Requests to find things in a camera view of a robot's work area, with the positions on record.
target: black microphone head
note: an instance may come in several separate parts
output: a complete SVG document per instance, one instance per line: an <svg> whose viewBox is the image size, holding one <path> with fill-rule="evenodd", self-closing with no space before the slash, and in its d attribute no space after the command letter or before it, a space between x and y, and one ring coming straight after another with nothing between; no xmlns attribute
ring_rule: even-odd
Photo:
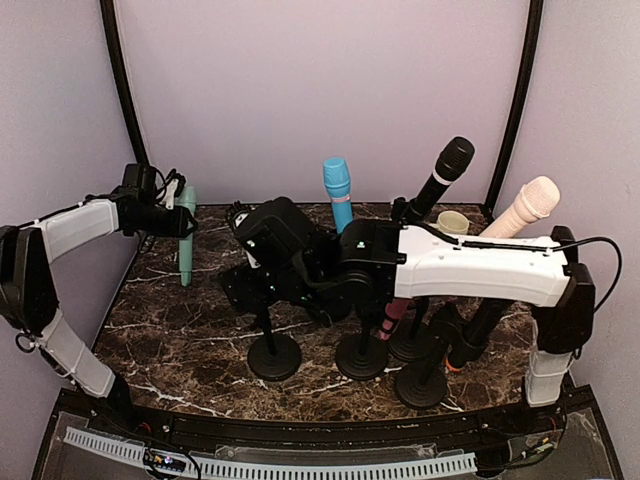
<svg viewBox="0 0 640 480"><path fill-rule="evenodd" d="M455 182L462 175L473 158L476 149L463 137L455 137L440 153L435 171L448 182Z"/></svg>

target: robotic arm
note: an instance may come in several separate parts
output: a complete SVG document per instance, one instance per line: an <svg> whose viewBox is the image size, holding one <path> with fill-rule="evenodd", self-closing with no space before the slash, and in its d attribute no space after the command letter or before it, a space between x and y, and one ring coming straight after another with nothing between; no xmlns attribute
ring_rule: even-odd
<svg viewBox="0 0 640 480"><path fill-rule="evenodd" d="M184 177L172 174L184 186ZM0 227L0 315L20 333L18 347L36 348L54 369L87 394L106 399L123 419L133 420L129 387L101 363L75 334L60 309L50 265L91 240L122 231L184 238L197 223L184 207L159 205L166 184L155 184L155 169L127 165L112 194L87 200L23 227Z"/></svg>
<svg viewBox="0 0 640 480"><path fill-rule="evenodd" d="M591 336L595 287L587 267L578 262L566 227L556 227L550 237L490 239L358 219L336 235L315 226L281 197L253 210L234 233L261 265L252 277L239 273L246 266L223 275L231 303L242 311L255 313L256 303L277 300L322 308L341 302L379 312L382 318L384 305L393 298L495 299L468 324L442 320L457 311L437 315L448 325L437 333L446 339L443 353L451 346L449 362L459 367L480 356L505 306L512 301L534 305L537 345L526 379L531 406L557 400L572 353Z"/></svg>

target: orange ring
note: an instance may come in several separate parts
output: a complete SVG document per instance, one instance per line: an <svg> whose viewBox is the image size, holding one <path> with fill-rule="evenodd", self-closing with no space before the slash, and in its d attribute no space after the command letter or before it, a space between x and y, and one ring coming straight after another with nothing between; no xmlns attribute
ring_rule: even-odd
<svg viewBox="0 0 640 480"><path fill-rule="evenodd" d="M447 357L447 358L444 360L444 363L446 363L447 368L448 368L449 370L451 370L453 373L460 373L460 372L462 371L462 369L461 369L461 368L456 368L456 367L451 366L451 364L449 363L449 357Z"/></svg>

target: dark marble surface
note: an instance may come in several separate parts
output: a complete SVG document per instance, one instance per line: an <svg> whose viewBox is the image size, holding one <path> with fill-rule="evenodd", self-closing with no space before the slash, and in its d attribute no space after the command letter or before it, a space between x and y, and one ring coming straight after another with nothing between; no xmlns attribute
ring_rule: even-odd
<svg viewBox="0 0 640 480"><path fill-rule="evenodd" d="M484 228L478 208L447 208L469 218L471 234ZM333 224L328 205L303 209L314 221ZM436 207L432 217L443 209ZM219 272L245 261L224 211L201 207L196 213L200 229L190 287L180 285L177 242L158 239L152 252L138 257L115 300L95 351L125 376L136 404L256 420L347 421L444 414L519 400L533 334L528 307L522 304L507 312L480 360L461 373L447 373L450 394L432 410L412 411L395 398L393 377L403 365L395 359L372 381L353 382L340 375L333 362L335 346L344 335L358 331L355 317L324 328L302 309L282 302L271 308L274 330L298 341L302 365L281 383L257 379L246 364L249 345L259 335L248 329L253 318L237 316L217 282ZM389 206L354 205L354 215L388 218ZM432 301L429 315L442 302ZM468 319L478 300L458 299L457 304Z"/></svg>

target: blue microphone head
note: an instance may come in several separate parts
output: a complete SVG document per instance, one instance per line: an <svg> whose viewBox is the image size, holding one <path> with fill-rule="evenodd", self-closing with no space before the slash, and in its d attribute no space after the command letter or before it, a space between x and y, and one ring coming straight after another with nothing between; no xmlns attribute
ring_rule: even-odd
<svg viewBox="0 0 640 480"><path fill-rule="evenodd" d="M332 157L324 162L324 186L330 197L346 197L351 193L351 177L347 162L342 157Z"/></svg>

